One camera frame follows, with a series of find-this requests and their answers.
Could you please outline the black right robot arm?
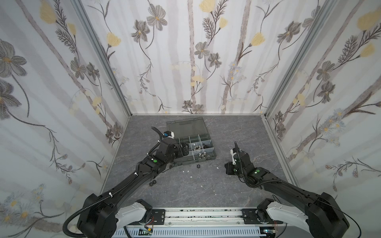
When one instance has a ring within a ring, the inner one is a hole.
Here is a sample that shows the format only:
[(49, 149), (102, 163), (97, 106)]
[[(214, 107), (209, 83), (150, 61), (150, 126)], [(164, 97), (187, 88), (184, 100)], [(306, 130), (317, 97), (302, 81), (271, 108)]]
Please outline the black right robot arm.
[(260, 188), (282, 197), (301, 210), (308, 217), (307, 224), (313, 237), (342, 238), (349, 229), (347, 218), (353, 218), (341, 211), (331, 195), (303, 190), (262, 167), (255, 167), (248, 153), (237, 143), (231, 149), (231, 155), (232, 162), (225, 164), (226, 174), (238, 176), (250, 188)]

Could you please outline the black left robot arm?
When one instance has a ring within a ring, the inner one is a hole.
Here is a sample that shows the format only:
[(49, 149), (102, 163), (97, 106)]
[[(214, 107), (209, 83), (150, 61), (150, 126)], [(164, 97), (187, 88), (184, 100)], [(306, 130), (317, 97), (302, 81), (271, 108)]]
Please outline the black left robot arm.
[(122, 203), (146, 182), (164, 172), (175, 159), (189, 154), (189, 144), (174, 139), (172, 131), (161, 132), (158, 143), (137, 163), (135, 170), (115, 187), (100, 195), (89, 195), (83, 207), (63, 223), (63, 233), (71, 238), (110, 238), (117, 231)]

